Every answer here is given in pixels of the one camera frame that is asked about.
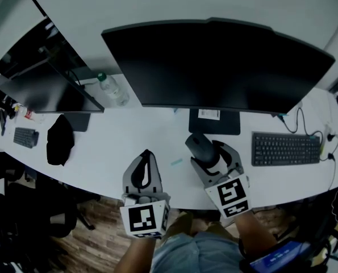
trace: water bottle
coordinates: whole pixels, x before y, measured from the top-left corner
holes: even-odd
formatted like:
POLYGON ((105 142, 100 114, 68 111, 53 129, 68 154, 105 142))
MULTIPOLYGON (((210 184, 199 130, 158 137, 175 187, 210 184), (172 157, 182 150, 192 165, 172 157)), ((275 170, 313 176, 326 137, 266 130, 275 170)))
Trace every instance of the water bottle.
POLYGON ((130 97, 127 92, 123 91, 112 76, 107 76, 105 73, 98 74, 99 86, 101 89, 116 102, 118 106, 127 104, 130 97))
POLYGON ((13 108, 18 113, 18 115, 21 115, 22 117, 25 117, 31 121, 35 121, 36 123, 42 123, 45 120, 45 114, 36 114, 25 106, 16 104, 13 106, 13 108))

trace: white desk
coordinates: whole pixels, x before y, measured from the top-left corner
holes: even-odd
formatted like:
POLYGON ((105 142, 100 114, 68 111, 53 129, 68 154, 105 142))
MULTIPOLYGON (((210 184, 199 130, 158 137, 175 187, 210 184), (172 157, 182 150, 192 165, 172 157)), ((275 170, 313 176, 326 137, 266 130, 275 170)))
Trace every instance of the white desk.
MULTIPOLYGON (((146 148, 157 160, 164 191, 172 198, 174 208, 214 209, 206 196, 203 184, 190 164, 191 153, 185 146, 189 110, 141 107, 130 89, 127 108, 106 109, 103 114, 92 114, 88 131, 76 133, 75 146, 65 166, 47 163, 47 131, 57 114, 47 116, 42 125, 24 118, 8 121, 1 136, 0 148, 31 168, 69 185, 113 198, 121 198, 122 175, 128 165, 146 148), (38 145, 32 149, 13 143, 15 127, 29 127, 40 133, 38 145)), ((338 133, 338 106, 335 100, 320 89, 313 89, 303 100, 307 131, 324 130, 330 122, 338 133)), ((293 129, 296 108, 285 118, 293 129)), ((252 167, 251 140, 253 131, 287 133, 283 123, 268 114, 241 113, 241 134, 208 135, 229 144, 241 156, 245 173, 251 184, 253 206, 275 205, 317 195, 328 190, 333 177, 334 162, 282 167, 252 167)), ((299 131, 303 122, 299 119, 299 131)), ((327 143, 332 151, 336 140, 327 143)), ((332 188, 338 186, 338 149, 335 152, 336 176, 332 188)))

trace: sticker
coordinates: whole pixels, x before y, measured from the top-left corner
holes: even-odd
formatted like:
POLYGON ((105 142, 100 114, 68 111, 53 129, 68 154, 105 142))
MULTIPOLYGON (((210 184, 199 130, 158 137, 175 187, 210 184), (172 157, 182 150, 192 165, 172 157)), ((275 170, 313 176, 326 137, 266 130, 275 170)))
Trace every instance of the sticker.
POLYGON ((232 182, 226 182, 223 185, 218 186, 219 199, 222 206, 246 198, 246 193, 242 187, 242 183, 239 178, 232 182))
POLYGON ((131 231, 151 230, 156 228, 152 205, 129 208, 131 231))
POLYGON ((232 216, 235 216, 236 214, 239 214, 239 213, 242 213, 242 212, 245 212, 248 210, 248 202, 247 200, 241 202, 241 203, 238 203, 234 206, 230 206, 230 207, 227 207, 227 208, 224 208, 223 211, 224 213, 226 214, 227 217, 232 217, 232 216))
POLYGON ((144 234, 134 234, 135 237, 138 238, 155 238, 155 239, 161 239, 161 234, 156 231, 154 233, 144 233, 144 234))
POLYGON ((176 164, 181 163, 181 162, 182 162, 182 159, 180 158, 180 159, 178 159, 178 160, 172 162, 172 163, 171 163, 171 166, 175 166, 176 164))
POLYGON ((198 118, 220 120, 220 110, 199 109, 198 118))

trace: black chair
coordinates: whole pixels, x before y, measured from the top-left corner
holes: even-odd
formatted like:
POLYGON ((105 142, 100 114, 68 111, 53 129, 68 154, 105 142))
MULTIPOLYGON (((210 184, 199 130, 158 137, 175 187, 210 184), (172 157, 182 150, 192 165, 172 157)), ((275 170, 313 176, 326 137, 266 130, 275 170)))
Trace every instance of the black chair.
POLYGON ((100 195, 60 184, 41 173, 37 173, 36 190, 49 199, 46 209, 49 211, 51 236, 66 237, 76 227, 77 218, 87 229, 94 230, 94 226, 90 225, 78 210, 77 204, 89 200, 99 201, 100 195))
POLYGON ((25 165, 5 152, 0 152, 0 179, 16 181, 22 177, 25 165))
POLYGON ((0 194, 0 263, 14 262, 23 272, 49 272, 51 241, 36 220, 17 210, 19 204, 0 194))

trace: keyboard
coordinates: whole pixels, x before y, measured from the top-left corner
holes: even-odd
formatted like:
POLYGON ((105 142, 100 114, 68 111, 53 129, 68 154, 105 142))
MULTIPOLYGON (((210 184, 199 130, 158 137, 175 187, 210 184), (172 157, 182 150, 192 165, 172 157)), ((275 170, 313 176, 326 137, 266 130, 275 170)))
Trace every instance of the keyboard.
POLYGON ((14 143, 27 148, 33 148, 37 145, 38 138, 39 133, 33 129, 24 129, 23 127, 15 128, 14 143))
POLYGON ((253 166, 289 166, 320 162, 320 138, 310 135, 253 133, 253 166))

